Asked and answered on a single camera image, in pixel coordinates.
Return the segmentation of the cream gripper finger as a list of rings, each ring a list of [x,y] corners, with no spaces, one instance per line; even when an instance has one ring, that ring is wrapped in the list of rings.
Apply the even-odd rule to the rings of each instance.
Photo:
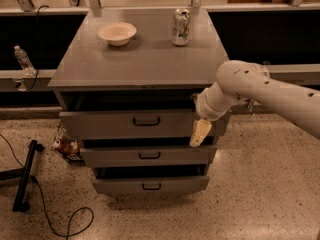
[[[212,128],[210,121],[205,119],[195,120],[193,123],[193,132],[190,138],[189,145],[198,147],[204,141]]]

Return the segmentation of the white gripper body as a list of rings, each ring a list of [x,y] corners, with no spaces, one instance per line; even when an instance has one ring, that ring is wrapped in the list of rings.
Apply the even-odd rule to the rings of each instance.
[[[193,98],[197,115],[201,119],[217,121],[223,116],[223,107],[219,98],[208,89],[196,94]]]

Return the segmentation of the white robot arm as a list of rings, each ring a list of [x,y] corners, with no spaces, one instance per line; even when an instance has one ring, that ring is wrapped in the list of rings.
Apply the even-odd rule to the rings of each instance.
[[[212,122],[245,100],[254,100],[320,139],[320,92],[270,77],[264,65],[239,60],[224,62],[216,82],[194,99],[198,120],[189,142],[198,147],[211,130]]]

